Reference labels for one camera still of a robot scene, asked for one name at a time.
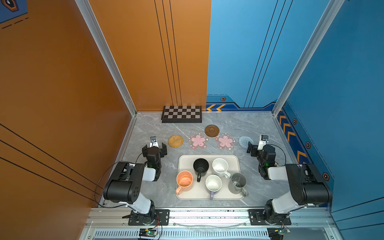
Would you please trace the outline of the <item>blue woven round coaster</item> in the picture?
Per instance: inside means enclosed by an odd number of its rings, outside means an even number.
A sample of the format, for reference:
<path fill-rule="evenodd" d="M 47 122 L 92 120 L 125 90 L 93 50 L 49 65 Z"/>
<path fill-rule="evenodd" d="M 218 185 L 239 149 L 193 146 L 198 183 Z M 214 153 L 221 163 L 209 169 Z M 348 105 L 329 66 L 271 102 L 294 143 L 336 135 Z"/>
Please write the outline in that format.
<path fill-rule="evenodd" d="M 239 141 L 238 143 L 240 144 L 240 146 L 244 149 L 247 149 L 248 148 L 248 145 L 249 143 L 251 145 L 255 145 L 255 142 L 252 138 L 248 137 L 248 136 L 241 136 L 239 137 Z"/>

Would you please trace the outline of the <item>pink flower coaster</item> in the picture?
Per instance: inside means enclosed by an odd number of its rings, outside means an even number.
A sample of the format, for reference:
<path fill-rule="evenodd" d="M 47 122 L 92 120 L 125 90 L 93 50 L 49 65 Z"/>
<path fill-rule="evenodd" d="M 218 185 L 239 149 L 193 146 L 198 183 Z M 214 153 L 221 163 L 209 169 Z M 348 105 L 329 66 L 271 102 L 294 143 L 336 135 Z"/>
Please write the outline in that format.
<path fill-rule="evenodd" d="M 207 148 L 207 143 L 209 138 L 204 136 L 201 133 L 196 133 L 195 135 L 188 138 L 189 145 L 192 150 L 202 149 L 205 150 Z"/>
<path fill-rule="evenodd" d="M 217 142 L 217 148 L 219 150 L 228 151 L 232 151 L 234 149 L 234 145 L 237 143 L 237 140 L 231 137 L 228 133 L 223 133 L 216 136 L 215 141 Z"/>

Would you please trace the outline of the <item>brown wooden round coaster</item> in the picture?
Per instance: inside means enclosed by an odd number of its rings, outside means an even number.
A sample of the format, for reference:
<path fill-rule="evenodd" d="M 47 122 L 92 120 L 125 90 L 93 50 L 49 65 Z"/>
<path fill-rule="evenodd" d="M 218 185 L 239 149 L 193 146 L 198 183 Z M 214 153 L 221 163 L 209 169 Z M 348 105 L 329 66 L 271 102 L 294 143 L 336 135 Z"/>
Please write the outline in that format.
<path fill-rule="evenodd" d="M 214 138 L 218 136 L 220 133 L 220 129 L 216 125 L 208 125 L 205 128 L 205 134 L 208 137 Z"/>

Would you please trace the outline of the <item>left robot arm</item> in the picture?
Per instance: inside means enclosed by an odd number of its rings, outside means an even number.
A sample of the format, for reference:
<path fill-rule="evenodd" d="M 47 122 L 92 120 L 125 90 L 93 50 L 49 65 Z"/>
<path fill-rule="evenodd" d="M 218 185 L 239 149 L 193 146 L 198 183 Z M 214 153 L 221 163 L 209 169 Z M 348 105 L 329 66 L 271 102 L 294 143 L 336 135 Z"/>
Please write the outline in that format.
<path fill-rule="evenodd" d="M 138 220 L 144 225 L 150 225 L 156 220 L 154 202 L 141 194 L 142 182 L 156 182 L 161 175 L 161 158 L 167 155 L 167 145 L 161 147 L 151 144 L 142 148 L 143 164 L 122 161 L 117 163 L 108 179 L 103 192 L 105 200 L 122 203 L 128 206 L 132 213 L 127 218 Z"/>

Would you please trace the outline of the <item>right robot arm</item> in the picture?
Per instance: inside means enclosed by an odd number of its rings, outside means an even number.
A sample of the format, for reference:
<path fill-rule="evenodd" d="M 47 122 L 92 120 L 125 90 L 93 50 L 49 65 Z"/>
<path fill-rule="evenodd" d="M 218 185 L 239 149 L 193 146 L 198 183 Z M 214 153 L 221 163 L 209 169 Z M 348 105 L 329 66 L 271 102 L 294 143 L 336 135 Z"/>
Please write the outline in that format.
<path fill-rule="evenodd" d="M 255 225 L 289 225 L 290 213 L 307 206 L 332 202 L 333 194 L 314 164 L 276 166 L 276 151 L 272 145 L 248 143 L 247 153 L 259 162 L 259 174 L 265 180 L 287 181 L 290 190 L 281 197 L 267 201 L 264 210 L 249 210 Z"/>

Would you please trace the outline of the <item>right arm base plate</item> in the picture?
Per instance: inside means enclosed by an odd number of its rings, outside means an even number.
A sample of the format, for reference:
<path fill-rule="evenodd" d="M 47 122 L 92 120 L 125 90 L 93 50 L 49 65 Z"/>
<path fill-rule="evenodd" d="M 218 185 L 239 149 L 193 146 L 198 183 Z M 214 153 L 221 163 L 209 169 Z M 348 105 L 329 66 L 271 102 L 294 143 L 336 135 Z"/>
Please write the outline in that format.
<path fill-rule="evenodd" d="M 277 214 L 274 211 L 267 213 L 266 210 L 262 209 L 249 209 L 248 214 L 252 226 L 290 226 L 292 224 L 289 215 Z"/>

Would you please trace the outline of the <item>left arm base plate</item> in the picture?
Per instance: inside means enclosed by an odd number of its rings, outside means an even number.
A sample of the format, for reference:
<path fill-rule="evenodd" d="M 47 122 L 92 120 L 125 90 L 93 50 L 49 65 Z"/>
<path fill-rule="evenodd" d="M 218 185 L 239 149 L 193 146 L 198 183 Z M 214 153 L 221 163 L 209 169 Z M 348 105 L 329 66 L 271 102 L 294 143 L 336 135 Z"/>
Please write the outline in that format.
<path fill-rule="evenodd" d="M 156 209 L 154 217 L 151 219 L 148 215 L 140 215 L 137 213 L 131 212 L 131 216 L 128 221 L 129 226 L 156 226 L 162 224 L 162 226 L 167 226 L 169 224 L 170 210 L 168 209 Z"/>

